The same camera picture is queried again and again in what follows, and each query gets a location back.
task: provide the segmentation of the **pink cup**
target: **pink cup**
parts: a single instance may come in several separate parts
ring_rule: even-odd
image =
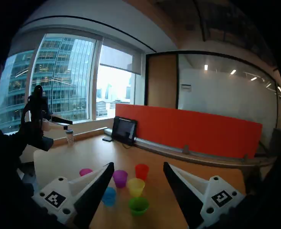
[[[124,170],[116,170],[113,173],[113,180],[117,188],[124,188],[126,186],[128,173]]]
[[[86,175],[88,173],[91,173],[91,172],[93,172],[93,170],[91,170],[91,169],[81,169],[79,171],[79,174],[80,174],[80,176],[84,176],[84,175]]]

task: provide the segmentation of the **cable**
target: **cable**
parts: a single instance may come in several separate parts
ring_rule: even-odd
[[[123,144],[123,147],[124,147],[125,149],[130,149],[132,146],[130,146],[130,147],[125,147],[125,145]]]

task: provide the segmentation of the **plastic cup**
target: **plastic cup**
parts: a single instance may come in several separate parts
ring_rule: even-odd
[[[80,175],[80,176],[84,176],[84,175],[86,175],[86,174],[88,174],[88,173],[91,173],[91,172],[93,172],[93,170],[91,170],[91,169],[81,169],[81,170],[79,171],[79,175]]]
[[[141,216],[147,211],[148,207],[149,202],[143,197],[136,197],[129,200],[129,208],[134,216]]]
[[[116,200],[116,191],[114,188],[107,187],[105,190],[104,195],[101,198],[101,201],[106,205],[106,206],[113,206],[115,204]]]
[[[135,175],[136,178],[146,180],[149,172],[149,167],[146,164],[138,164],[135,166]]]
[[[130,195],[133,197],[139,197],[142,194],[144,187],[145,182],[142,179],[132,178],[128,181],[128,189]]]
[[[128,173],[124,170],[116,170],[113,173],[113,180],[117,188],[124,188],[126,186]]]

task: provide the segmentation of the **green cup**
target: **green cup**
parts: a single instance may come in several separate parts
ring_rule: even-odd
[[[132,215],[134,216],[141,216],[147,211],[148,207],[149,202],[143,197],[132,198],[129,201],[129,208],[131,210]]]

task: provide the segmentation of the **phone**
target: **phone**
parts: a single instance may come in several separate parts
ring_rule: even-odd
[[[113,141],[113,139],[112,139],[111,137],[104,137],[102,140],[103,140],[103,141],[106,141],[106,142],[111,142],[111,141]]]

